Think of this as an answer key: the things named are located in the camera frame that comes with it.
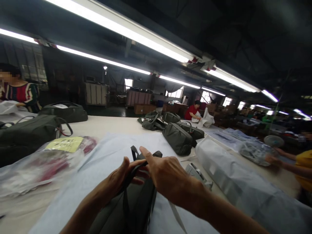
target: white fan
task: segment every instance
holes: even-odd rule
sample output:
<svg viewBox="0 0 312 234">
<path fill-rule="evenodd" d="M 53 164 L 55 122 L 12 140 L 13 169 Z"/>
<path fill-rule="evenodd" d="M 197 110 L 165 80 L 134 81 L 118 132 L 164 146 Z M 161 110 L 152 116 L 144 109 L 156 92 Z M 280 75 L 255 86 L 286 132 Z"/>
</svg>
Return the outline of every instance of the white fan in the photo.
<svg viewBox="0 0 312 234">
<path fill-rule="evenodd" d="M 269 135 L 264 138 L 264 143 L 271 147 L 282 147 L 284 140 L 279 136 Z"/>
</svg>

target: yellow label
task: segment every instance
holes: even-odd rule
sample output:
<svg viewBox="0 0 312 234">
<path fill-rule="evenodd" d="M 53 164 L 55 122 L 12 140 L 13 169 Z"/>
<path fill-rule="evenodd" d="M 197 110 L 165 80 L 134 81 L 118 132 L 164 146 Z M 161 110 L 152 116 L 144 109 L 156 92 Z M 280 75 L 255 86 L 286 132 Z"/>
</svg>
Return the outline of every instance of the yellow label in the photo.
<svg viewBox="0 0 312 234">
<path fill-rule="evenodd" d="M 50 142 L 46 149 L 53 149 L 53 150 L 63 150 L 70 153 L 76 152 L 80 143 L 82 142 L 82 137 L 68 137 L 68 138 L 59 138 L 55 139 L 54 141 Z"/>
</svg>

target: dark green bag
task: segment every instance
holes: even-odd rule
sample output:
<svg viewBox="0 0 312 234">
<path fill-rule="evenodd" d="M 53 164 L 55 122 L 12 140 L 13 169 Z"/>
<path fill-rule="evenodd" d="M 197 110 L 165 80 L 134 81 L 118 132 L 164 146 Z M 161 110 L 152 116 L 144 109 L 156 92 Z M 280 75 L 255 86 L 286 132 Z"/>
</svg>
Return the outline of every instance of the dark green bag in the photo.
<svg viewBox="0 0 312 234">
<path fill-rule="evenodd" d="M 179 122 L 181 120 L 181 117 L 178 116 L 176 113 L 174 112 L 165 112 L 163 114 L 163 118 L 164 121 L 166 121 L 167 123 L 176 123 Z"/>
<path fill-rule="evenodd" d="M 192 146 L 196 147 L 197 142 L 196 140 L 202 139 L 205 137 L 205 132 L 203 130 L 200 130 L 198 128 L 192 127 L 192 124 L 190 122 L 177 122 L 177 125 L 179 125 L 181 128 L 183 128 L 185 131 L 187 131 L 191 137 L 193 138 Z"/>
<path fill-rule="evenodd" d="M 10 165 L 39 149 L 44 143 L 60 137 L 60 119 L 40 115 L 0 130 L 0 167 Z"/>
<path fill-rule="evenodd" d="M 62 109 L 55 107 L 57 104 L 63 104 L 68 108 Z M 70 101 L 60 101 L 50 105 L 44 106 L 38 115 L 56 115 L 64 119 L 67 123 L 76 123 L 76 122 L 83 122 L 88 120 L 87 112 L 81 105 L 72 103 Z"/>
<path fill-rule="evenodd" d="M 162 115 L 157 111 L 150 112 L 144 118 L 138 118 L 137 120 L 142 124 L 143 128 L 151 131 L 163 130 L 167 125 L 163 122 Z"/>
<path fill-rule="evenodd" d="M 176 123 L 169 123 L 162 134 L 177 155 L 186 156 L 191 153 L 193 138 Z"/>
<path fill-rule="evenodd" d="M 137 149 L 131 147 L 133 160 L 144 159 Z M 162 157 L 157 151 L 154 157 Z M 144 179 L 143 185 L 131 184 L 137 170 L 146 166 L 139 165 L 126 176 L 122 189 L 110 203 L 98 213 L 89 230 L 90 234 L 146 234 L 149 220 L 153 212 L 156 189 L 151 178 Z"/>
</svg>

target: stapler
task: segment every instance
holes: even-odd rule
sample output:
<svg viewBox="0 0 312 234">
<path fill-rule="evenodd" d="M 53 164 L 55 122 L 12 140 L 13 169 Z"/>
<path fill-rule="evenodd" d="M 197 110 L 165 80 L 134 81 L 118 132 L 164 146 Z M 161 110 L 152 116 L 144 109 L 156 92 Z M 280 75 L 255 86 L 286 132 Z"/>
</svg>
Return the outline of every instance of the stapler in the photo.
<svg viewBox="0 0 312 234">
<path fill-rule="evenodd" d="M 214 183 L 212 181 L 207 181 L 202 175 L 201 171 L 193 163 L 187 165 L 185 170 L 189 175 L 194 176 L 196 179 L 200 180 L 211 191 L 212 185 Z"/>
</svg>

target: factory floor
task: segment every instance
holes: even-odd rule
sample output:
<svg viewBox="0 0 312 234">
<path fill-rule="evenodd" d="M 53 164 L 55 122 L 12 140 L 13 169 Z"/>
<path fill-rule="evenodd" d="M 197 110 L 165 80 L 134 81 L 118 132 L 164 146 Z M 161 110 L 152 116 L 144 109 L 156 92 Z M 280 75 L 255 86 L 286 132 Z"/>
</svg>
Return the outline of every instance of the factory floor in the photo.
<svg viewBox="0 0 312 234">
<path fill-rule="evenodd" d="M 141 117 L 144 116 L 142 114 L 135 114 L 133 107 L 125 108 L 125 106 L 90 106 L 84 107 L 87 111 L 88 115 L 95 115 L 95 116 L 110 116 L 110 117 Z M 161 113 L 162 107 L 156 108 L 156 110 Z"/>
</svg>

